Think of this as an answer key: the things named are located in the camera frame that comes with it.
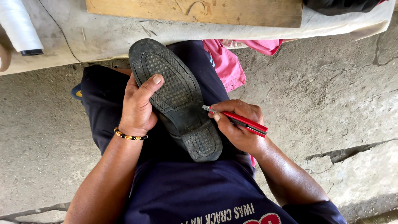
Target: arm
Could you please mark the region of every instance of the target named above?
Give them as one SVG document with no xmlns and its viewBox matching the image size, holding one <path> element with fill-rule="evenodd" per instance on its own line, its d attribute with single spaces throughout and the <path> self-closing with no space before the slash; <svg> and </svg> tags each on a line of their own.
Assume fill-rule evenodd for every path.
<svg viewBox="0 0 398 224">
<path fill-rule="evenodd" d="M 157 117 L 149 98 L 163 84 L 161 75 L 152 76 L 138 88 L 131 76 L 126 87 L 119 130 L 131 136 L 144 136 Z M 77 190 L 64 223 L 112 223 L 128 199 L 143 141 L 115 135 L 104 155 Z"/>
<path fill-rule="evenodd" d="M 230 111 L 263 124 L 261 108 L 240 100 L 228 100 L 211 106 L 216 111 Z M 259 163 L 272 194 L 280 206 L 309 204 L 330 200 L 322 187 L 301 167 L 290 160 L 267 136 L 262 138 L 233 125 L 223 113 L 210 114 L 220 131 L 239 150 L 250 153 Z"/>
</svg>

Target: red utility knife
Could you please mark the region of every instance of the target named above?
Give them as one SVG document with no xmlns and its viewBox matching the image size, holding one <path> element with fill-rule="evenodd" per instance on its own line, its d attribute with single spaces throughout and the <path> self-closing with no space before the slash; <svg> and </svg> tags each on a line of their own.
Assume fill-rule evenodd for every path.
<svg viewBox="0 0 398 224">
<path fill-rule="evenodd" d="M 217 111 L 211 109 L 210 106 L 203 105 L 202 108 L 209 111 L 212 114 L 217 113 Z M 223 111 L 221 113 L 225 114 L 232 123 L 240 125 L 258 136 L 265 138 L 265 136 L 267 135 L 268 128 L 262 126 L 261 124 L 257 124 L 254 121 L 251 121 L 247 118 L 244 118 L 237 114 L 233 114 L 228 111 Z"/>
</svg>

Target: red print on shirt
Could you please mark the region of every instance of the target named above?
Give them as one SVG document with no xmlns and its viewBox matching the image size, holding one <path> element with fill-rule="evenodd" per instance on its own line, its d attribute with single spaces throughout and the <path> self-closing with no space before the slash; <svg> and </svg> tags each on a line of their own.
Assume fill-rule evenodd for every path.
<svg viewBox="0 0 398 224">
<path fill-rule="evenodd" d="M 249 220 L 244 222 L 243 224 L 281 224 L 281 219 L 276 213 L 268 213 L 261 217 L 260 221 L 257 220 Z"/>
</svg>

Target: beaded bracelet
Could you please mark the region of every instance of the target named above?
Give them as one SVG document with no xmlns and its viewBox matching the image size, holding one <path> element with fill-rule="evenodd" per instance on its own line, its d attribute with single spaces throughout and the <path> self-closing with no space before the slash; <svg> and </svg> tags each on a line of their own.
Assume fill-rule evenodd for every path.
<svg viewBox="0 0 398 224">
<path fill-rule="evenodd" d="M 142 136 L 142 137 L 140 137 L 140 136 L 128 136 L 128 135 L 125 135 L 125 134 L 123 134 L 123 133 L 121 133 L 120 131 L 119 131 L 119 127 L 115 127 L 115 129 L 113 130 L 114 132 L 115 132 L 115 134 L 117 135 L 117 136 L 120 136 L 120 137 L 122 137 L 122 138 L 125 138 L 125 139 L 129 139 L 129 140 L 145 140 L 145 139 L 147 139 L 148 138 L 148 135 L 145 135 L 145 136 Z"/>
</svg>

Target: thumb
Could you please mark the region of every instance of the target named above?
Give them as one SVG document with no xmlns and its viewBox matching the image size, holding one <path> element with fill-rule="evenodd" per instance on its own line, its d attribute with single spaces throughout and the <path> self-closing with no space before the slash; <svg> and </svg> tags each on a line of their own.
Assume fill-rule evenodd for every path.
<svg viewBox="0 0 398 224">
<path fill-rule="evenodd" d="M 164 83 L 163 76 L 155 74 L 144 82 L 141 87 L 134 93 L 139 101 L 147 102 Z"/>
<path fill-rule="evenodd" d="M 235 127 L 231 121 L 229 121 L 228 117 L 221 113 L 217 112 L 213 115 L 214 120 L 216 120 L 217 125 L 220 131 L 229 139 L 239 138 L 243 135 L 242 131 Z"/>
</svg>

